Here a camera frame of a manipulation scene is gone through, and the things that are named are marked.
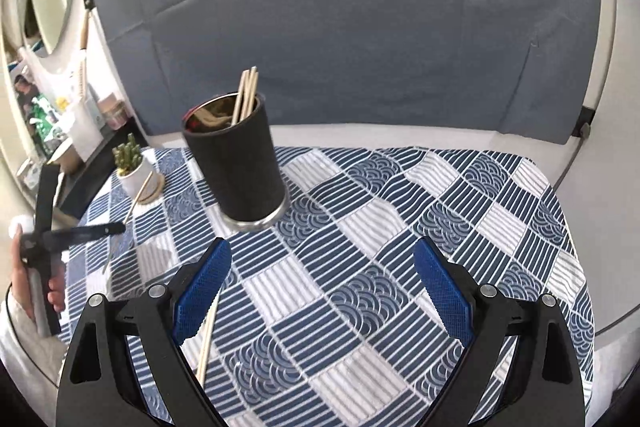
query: black container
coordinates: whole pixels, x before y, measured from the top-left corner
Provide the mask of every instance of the black container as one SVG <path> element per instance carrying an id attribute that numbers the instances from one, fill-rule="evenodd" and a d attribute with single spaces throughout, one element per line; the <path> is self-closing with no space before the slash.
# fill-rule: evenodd
<path id="1" fill-rule="evenodd" d="M 226 223 L 241 232 L 263 230 L 282 217 L 289 197 L 264 98 L 257 94 L 251 115 L 230 125 L 235 102 L 236 93 L 230 93 L 191 109 L 182 120 L 182 134 Z"/>

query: person's arm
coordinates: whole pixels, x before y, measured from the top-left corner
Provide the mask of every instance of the person's arm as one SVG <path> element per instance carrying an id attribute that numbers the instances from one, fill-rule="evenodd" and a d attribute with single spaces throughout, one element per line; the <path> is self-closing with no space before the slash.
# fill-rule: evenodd
<path id="1" fill-rule="evenodd" d="M 53 427 L 66 346 L 57 337 L 38 335 L 27 271 L 20 261 L 21 235 L 18 229 L 12 241 L 12 286 L 0 304 L 0 360 L 31 408 Z M 47 298 L 61 312 L 65 308 L 63 269 L 49 281 L 49 288 Z"/>

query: wooden coaster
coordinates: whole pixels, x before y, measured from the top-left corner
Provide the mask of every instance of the wooden coaster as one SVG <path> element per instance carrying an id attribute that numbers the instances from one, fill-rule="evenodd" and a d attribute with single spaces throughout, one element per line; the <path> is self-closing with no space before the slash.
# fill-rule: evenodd
<path id="1" fill-rule="evenodd" d="M 164 174 L 161 174 L 160 172 L 158 172 L 158 185 L 156 185 L 156 190 L 153 191 L 152 194 L 149 195 L 149 197 L 145 198 L 144 200 L 142 198 L 140 198 L 138 200 L 138 204 L 148 204 L 151 203 L 151 201 L 154 201 L 160 194 L 162 194 L 162 190 L 164 189 Z"/>

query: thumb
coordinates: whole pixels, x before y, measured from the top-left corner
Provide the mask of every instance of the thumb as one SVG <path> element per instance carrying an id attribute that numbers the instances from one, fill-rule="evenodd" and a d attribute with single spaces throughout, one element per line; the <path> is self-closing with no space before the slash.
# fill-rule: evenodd
<path id="1" fill-rule="evenodd" d="M 14 270 L 23 269 L 22 258 L 20 256 L 20 238 L 22 237 L 22 226 L 18 225 L 14 238 L 11 241 L 11 263 Z"/>

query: table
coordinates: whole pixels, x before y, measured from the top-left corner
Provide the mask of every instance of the table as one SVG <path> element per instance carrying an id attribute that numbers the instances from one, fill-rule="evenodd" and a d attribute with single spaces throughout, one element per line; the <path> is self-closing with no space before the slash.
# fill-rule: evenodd
<path id="1" fill-rule="evenodd" d="M 553 293 L 571 331 L 584 388 L 593 382 L 593 315 L 560 204 L 530 160 L 497 152 L 276 148 L 292 204 L 274 227 L 234 233 L 191 152 L 144 152 L 166 176 L 127 233 L 74 247 L 67 260 L 67 342 L 88 296 L 138 295 L 228 238 L 205 391 L 231 427 L 413 427 L 462 353 L 415 272 L 429 235 L 451 262 L 505 295 Z M 114 175 L 81 223 L 122 219 Z M 108 250 L 117 250 L 105 275 Z M 182 350 L 198 361 L 200 332 Z M 474 420 L 491 412 L 513 354 L 507 339 Z M 129 342 L 145 397 L 168 418 L 139 339 Z"/>

